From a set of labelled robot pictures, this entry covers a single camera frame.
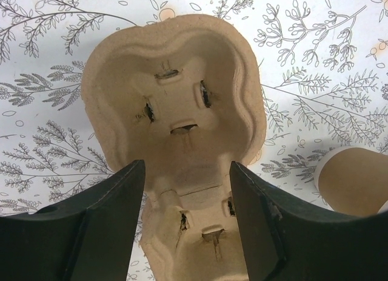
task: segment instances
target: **leaf pattern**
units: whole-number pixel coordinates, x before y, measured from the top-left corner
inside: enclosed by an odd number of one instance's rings
[[[388,155],[388,0],[0,0],[0,216],[113,174],[83,112],[85,62],[117,30],[186,13],[231,23],[258,59],[267,134],[249,168],[260,177],[328,208],[313,185],[328,151]],[[136,243],[141,232],[139,218]],[[127,280],[155,280],[138,244]]]

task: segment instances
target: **orange dot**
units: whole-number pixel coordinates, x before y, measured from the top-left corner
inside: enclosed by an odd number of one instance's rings
[[[164,21],[166,19],[174,18],[175,12],[171,8],[166,8],[160,11],[159,13],[159,19],[160,21]]]
[[[378,45],[378,49],[380,49],[380,50],[384,50],[384,49],[386,49],[386,47],[387,47],[387,45],[386,45],[385,42],[382,42],[382,43],[380,43],[380,44]]]

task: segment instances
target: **dark opening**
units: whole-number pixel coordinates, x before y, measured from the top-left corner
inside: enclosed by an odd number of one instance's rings
[[[210,108],[212,104],[210,103],[209,93],[207,92],[207,89],[205,87],[205,83],[203,80],[201,81],[201,93],[202,93],[202,100],[204,101],[205,107]]]
[[[154,116],[154,114],[152,112],[152,107],[151,107],[150,103],[147,103],[145,105],[144,112],[148,116],[148,118],[150,119],[151,122],[155,121],[155,116]]]
[[[173,76],[176,76],[179,74],[179,70],[166,70],[164,73],[157,73],[154,75],[155,79],[163,80],[163,79],[169,79]]]
[[[181,231],[185,231],[188,228],[187,217],[184,213],[181,214]]]
[[[233,205],[233,199],[231,197],[228,198],[228,207],[230,216],[236,216],[235,206]]]
[[[202,234],[202,238],[206,242],[215,242],[218,244],[219,236],[222,234],[224,229],[220,229],[219,231],[213,231],[208,234]]]
[[[197,127],[197,124],[189,124],[181,127],[177,127],[170,131],[170,134],[186,134],[190,131],[191,128]]]

